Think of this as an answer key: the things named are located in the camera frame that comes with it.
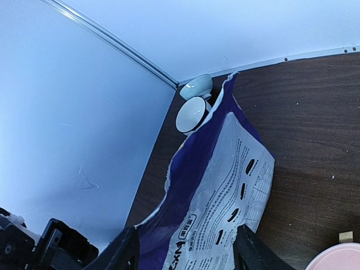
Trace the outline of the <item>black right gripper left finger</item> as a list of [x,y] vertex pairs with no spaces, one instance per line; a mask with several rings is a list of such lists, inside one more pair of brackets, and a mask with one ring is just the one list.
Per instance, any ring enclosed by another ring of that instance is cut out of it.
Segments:
[[83,269],[139,269],[140,240],[135,226],[125,227],[107,248]]

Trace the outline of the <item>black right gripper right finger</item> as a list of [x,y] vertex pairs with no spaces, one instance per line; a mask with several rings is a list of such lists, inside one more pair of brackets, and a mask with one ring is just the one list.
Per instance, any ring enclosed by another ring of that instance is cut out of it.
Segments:
[[233,243],[235,269],[290,269],[247,225],[237,228]]

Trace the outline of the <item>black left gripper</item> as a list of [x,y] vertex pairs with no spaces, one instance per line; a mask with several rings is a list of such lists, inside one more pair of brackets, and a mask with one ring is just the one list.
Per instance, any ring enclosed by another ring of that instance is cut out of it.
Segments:
[[1,269],[84,269],[97,257],[98,248],[60,220],[50,219],[39,235],[1,209]]

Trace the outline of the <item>purple pet food bag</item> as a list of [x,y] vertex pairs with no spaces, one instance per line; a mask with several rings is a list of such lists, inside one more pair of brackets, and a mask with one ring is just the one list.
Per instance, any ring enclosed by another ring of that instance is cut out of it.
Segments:
[[275,159],[238,105],[236,74],[169,164],[165,196],[137,225],[140,269],[234,269],[243,224],[258,229]]

